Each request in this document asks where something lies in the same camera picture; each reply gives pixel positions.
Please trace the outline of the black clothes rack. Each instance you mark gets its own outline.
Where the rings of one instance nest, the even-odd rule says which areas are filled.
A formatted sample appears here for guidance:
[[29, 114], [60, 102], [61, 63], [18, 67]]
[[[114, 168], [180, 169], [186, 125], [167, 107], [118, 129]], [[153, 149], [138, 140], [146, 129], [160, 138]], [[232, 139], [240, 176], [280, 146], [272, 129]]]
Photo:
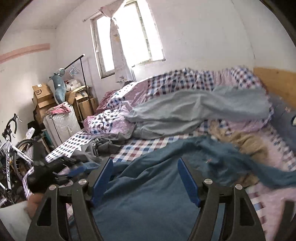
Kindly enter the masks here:
[[82, 63], [82, 59], [85, 57], [85, 53], [83, 53], [82, 55], [80, 55], [78, 58], [76, 58], [74, 61], [70, 62], [64, 69], [67, 70], [68, 68], [74, 68], [75, 67], [75, 63], [79, 63], [80, 64], [80, 68], [79, 68], [79, 73], [82, 74], [82, 78], [83, 78], [83, 83], [86, 87], [86, 91], [89, 94], [89, 87], [86, 83], [86, 78], [85, 78], [85, 73], [84, 73], [84, 68], [83, 68], [83, 63]]

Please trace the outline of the dark grey garment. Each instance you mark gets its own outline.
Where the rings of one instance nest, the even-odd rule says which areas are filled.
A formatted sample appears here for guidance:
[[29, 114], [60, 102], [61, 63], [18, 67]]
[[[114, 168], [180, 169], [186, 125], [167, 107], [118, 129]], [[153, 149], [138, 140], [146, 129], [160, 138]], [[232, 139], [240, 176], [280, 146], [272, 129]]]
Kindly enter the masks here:
[[75, 150], [71, 157], [62, 157], [67, 163], [101, 163], [107, 160], [111, 154], [116, 154], [125, 144], [127, 138], [123, 135], [102, 135], [91, 140], [81, 147], [81, 151]]

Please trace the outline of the white road bicycle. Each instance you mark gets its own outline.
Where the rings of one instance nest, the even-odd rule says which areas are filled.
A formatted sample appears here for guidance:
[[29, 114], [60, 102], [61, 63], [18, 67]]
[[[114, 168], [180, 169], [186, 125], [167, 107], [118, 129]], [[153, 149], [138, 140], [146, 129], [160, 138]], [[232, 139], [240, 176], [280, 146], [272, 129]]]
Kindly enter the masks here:
[[33, 166], [33, 139], [24, 139], [14, 145], [11, 138], [16, 134], [18, 122], [21, 121], [15, 113], [8, 121], [2, 133], [1, 143], [1, 208], [23, 201], [23, 177]]

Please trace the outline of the white suitcase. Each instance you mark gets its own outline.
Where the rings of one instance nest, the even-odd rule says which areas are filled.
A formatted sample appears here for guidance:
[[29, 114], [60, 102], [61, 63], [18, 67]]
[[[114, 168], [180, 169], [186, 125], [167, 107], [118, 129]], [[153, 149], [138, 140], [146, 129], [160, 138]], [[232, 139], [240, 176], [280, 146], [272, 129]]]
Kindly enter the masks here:
[[43, 124], [55, 148], [81, 131], [74, 108], [71, 106], [70, 109], [69, 113], [47, 115], [43, 119]]

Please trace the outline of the checkered purple duvet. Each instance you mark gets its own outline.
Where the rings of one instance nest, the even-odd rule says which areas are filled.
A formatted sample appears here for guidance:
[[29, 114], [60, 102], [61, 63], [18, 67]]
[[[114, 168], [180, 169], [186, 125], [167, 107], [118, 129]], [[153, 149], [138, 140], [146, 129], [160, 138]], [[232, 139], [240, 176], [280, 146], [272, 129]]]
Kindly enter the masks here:
[[131, 124], [123, 115], [133, 107], [150, 99], [179, 90], [213, 91], [221, 86], [237, 89], [259, 89], [262, 82], [246, 67], [232, 67], [218, 71], [198, 71], [190, 68], [175, 70], [132, 82], [120, 90], [107, 92], [96, 114], [83, 121], [89, 135], [126, 131]]

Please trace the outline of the pink cloth on suitcase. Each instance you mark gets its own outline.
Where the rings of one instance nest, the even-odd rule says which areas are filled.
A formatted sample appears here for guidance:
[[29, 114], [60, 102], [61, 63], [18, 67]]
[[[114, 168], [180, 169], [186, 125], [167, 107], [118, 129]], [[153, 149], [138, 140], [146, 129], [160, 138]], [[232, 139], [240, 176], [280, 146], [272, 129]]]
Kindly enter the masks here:
[[63, 114], [63, 113], [70, 113], [71, 106], [68, 102], [63, 102], [57, 106], [54, 106], [48, 109], [44, 115], [56, 115], [56, 114]]

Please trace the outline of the stacked brown cardboard boxes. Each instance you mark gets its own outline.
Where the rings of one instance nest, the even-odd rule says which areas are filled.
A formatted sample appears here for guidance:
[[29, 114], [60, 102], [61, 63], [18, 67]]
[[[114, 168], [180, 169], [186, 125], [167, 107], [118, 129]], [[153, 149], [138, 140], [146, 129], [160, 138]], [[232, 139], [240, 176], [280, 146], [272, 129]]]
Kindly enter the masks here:
[[[75, 115], [79, 122], [82, 122], [86, 117], [94, 114], [94, 111], [98, 107], [97, 99], [93, 96], [88, 96], [86, 87], [81, 86], [72, 91], [66, 92], [65, 100], [73, 106]], [[33, 111], [35, 121], [41, 126], [43, 124], [43, 117], [45, 112], [57, 106], [54, 97], [50, 100], [34, 104], [35, 109]]]

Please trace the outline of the tan beige garment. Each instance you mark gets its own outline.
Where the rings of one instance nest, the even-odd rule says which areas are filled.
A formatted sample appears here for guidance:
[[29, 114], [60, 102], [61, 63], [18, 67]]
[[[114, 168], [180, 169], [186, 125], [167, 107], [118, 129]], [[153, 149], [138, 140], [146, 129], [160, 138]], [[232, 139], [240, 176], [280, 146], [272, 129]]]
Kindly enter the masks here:
[[227, 133], [227, 130], [219, 127], [218, 121], [211, 122], [209, 133], [223, 143], [231, 143], [240, 153], [249, 155], [255, 162], [267, 164], [268, 149], [260, 136], [240, 131]]

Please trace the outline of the cardboard box with logo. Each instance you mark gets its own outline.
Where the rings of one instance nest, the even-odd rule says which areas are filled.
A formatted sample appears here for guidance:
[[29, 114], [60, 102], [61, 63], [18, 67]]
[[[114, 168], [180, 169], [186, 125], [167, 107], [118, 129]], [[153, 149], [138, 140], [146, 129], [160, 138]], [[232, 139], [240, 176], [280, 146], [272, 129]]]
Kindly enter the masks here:
[[53, 98], [51, 89], [45, 83], [34, 85], [32, 89], [34, 93], [32, 100], [35, 105]]

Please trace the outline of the blue plush toy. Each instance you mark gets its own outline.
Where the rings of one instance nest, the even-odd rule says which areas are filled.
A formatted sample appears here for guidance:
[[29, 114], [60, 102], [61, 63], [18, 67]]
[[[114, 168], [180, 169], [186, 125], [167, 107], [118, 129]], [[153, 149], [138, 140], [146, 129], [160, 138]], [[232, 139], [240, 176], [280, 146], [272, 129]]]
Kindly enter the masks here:
[[53, 93], [56, 104], [62, 104], [65, 101], [66, 85], [62, 77], [65, 75], [65, 69], [60, 68], [49, 77], [48, 85]]

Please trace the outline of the white patterned curtain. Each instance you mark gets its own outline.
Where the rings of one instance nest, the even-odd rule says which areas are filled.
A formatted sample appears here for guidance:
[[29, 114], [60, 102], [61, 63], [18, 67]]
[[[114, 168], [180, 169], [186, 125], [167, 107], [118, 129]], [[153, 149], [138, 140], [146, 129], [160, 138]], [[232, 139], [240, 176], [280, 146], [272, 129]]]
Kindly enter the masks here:
[[100, 8], [101, 12], [110, 19], [110, 43], [116, 83], [134, 82], [132, 72], [123, 52], [118, 26], [114, 17], [124, 2], [117, 0]]

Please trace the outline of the light grey-blue trousers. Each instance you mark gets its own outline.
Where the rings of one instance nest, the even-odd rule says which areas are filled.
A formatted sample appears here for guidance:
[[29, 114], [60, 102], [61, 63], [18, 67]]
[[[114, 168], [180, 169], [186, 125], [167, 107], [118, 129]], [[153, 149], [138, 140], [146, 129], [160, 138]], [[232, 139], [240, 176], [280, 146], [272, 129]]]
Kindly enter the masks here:
[[185, 89], [150, 99], [125, 119], [135, 124], [133, 135], [145, 140], [189, 133], [205, 120], [256, 121], [269, 116], [262, 88], [217, 86], [213, 91]]

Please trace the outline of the dark blue plush pillow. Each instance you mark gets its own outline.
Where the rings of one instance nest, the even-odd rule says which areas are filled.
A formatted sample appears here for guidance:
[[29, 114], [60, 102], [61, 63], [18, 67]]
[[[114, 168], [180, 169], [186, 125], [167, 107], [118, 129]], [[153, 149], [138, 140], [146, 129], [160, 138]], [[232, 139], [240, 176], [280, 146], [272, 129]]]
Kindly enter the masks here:
[[270, 93], [269, 97], [274, 109], [270, 122], [280, 137], [295, 153], [295, 108], [292, 108], [283, 98], [276, 94]]

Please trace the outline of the wooden headboard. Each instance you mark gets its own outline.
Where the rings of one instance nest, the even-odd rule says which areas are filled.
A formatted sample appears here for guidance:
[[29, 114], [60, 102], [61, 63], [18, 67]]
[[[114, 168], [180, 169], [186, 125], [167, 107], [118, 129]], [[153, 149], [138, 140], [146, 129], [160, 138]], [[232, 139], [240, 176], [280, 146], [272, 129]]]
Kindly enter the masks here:
[[253, 72], [269, 92], [282, 97], [291, 107], [295, 108], [295, 72], [263, 67], [255, 67]]

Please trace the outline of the window with white frame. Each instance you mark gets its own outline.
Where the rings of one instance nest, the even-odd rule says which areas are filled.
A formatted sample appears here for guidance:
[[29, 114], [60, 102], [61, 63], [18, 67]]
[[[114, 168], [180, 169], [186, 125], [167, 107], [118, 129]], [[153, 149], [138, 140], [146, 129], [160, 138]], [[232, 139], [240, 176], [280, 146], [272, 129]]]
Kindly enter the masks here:
[[[158, 27], [147, 1], [125, 1], [115, 14], [121, 44], [130, 69], [165, 61]], [[93, 48], [101, 78], [114, 75], [110, 19], [99, 9], [90, 19]]]

